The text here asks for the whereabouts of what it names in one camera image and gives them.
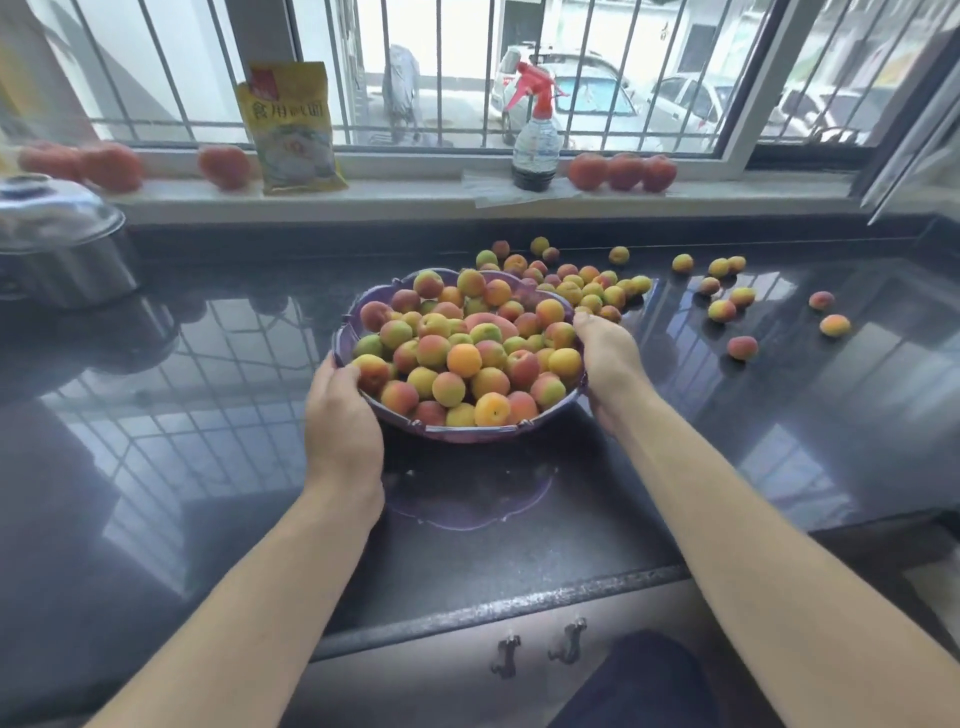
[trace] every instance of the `cabinet handle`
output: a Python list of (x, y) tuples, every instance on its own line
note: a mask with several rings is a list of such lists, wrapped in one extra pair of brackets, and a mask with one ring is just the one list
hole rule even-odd
[(580, 633), (587, 629), (587, 620), (576, 618), (571, 624), (564, 627), (564, 638), (560, 649), (547, 650), (546, 656), (551, 660), (560, 660), (564, 665), (573, 665), (580, 659)]
[(520, 647), (519, 635), (512, 635), (506, 640), (501, 640), (496, 646), (497, 657), (490, 665), (490, 672), (499, 675), (501, 680), (509, 680), (516, 675), (516, 663), (514, 662), (514, 652)]

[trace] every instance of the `yellow plastic bag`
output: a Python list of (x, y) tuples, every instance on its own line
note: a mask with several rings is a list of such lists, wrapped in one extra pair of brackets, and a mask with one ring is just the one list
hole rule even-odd
[(333, 156), (323, 63), (252, 66), (251, 80), (238, 84), (236, 95), (256, 145), (265, 193), (347, 187)]

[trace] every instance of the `dark pants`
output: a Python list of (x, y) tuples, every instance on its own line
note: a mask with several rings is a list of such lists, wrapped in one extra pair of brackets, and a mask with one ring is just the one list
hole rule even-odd
[(683, 646), (637, 632), (564, 705), (550, 728), (718, 728), (716, 702)]

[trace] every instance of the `plastic bottle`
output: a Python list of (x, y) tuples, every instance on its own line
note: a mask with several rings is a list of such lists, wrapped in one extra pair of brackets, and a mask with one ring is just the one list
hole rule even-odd
[(553, 87), (550, 74), (525, 61), (516, 65), (519, 78), (514, 98), (504, 110), (509, 111), (527, 91), (537, 102), (530, 121), (520, 130), (514, 142), (514, 184), (520, 189), (542, 192), (553, 181), (560, 162), (560, 137), (553, 126)]

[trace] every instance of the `purple bowl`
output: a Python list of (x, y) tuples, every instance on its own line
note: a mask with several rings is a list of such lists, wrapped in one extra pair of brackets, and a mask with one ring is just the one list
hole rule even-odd
[[(439, 273), (440, 277), (444, 279), (444, 285), (456, 285), (457, 278), (460, 275), (457, 272), (448, 270), (446, 268), (429, 268), (424, 270), (433, 270)], [(394, 281), (389, 285), (378, 285), (374, 288), (371, 288), (353, 302), (353, 305), (350, 307), (350, 311), (344, 315), (344, 324), (333, 334), (332, 349), (337, 366), (342, 367), (350, 362), (352, 359), (353, 347), (356, 346), (356, 343), (360, 340), (361, 336), (369, 333), (363, 328), (363, 324), (360, 323), (360, 309), (371, 301), (381, 301), (389, 305), (396, 291), (404, 288), (414, 287), (414, 279), (417, 277), (419, 272), (420, 271), (415, 271), (404, 279), (394, 279)], [(568, 322), (573, 321), (573, 307), (562, 296), (558, 296), (555, 293), (550, 293), (549, 291), (538, 291), (536, 288), (531, 288), (527, 284), (521, 283), (519, 278), (516, 276), (511, 276), (509, 273), (502, 273), (500, 271), (481, 271), (481, 273), (487, 280), (506, 280), (510, 284), (511, 289), (515, 292), (518, 288), (525, 288), (526, 290), (517, 296), (520, 302), (524, 304), (525, 308), (536, 306), (537, 303), (545, 301), (546, 299), (557, 299), (557, 301), (564, 305), (564, 311), (566, 313), (565, 319)], [(577, 341), (575, 346), (582, 354), (583, 347), (579, 341)], [(577, 397), (580, 396), (580, 393), (583, 391), (586, 385), (587, 375), (584, 373), (581, 376), (580, 384), (578, 384), (575, 389), (568, 392), (566, 397), (564, 397), (546, 412), (538, 415), (533, 420), (524, 420), (519, 425), (506, 425), (503, 427), (428, 426), (422, 423), (420, 420), (408, 420), (402, 415), (398, 415), (396, 412), (387, 409), (380, 402), (366, 394), (363, 396), (370, 403), (370, 406), (373, 408), (373, 412), (376, 413), (376, 416), (385, 423), (390, 423), (391, 425), (399, 427), (402, 430), (419, 435), (420, 437), (426, 437), (430, 440), (441, 440), (445, 443), (459, 443), (462, 445), (467, 445), (472, 443), (491, 443), (498, 440), (507, 440), (509, 438), (516, 437), (523, 432), (531, 432), (537, 429), (545, 422), (556, 417), (563, 410), (567, 409), (571, 404), (573, 404), (577, 400)]]

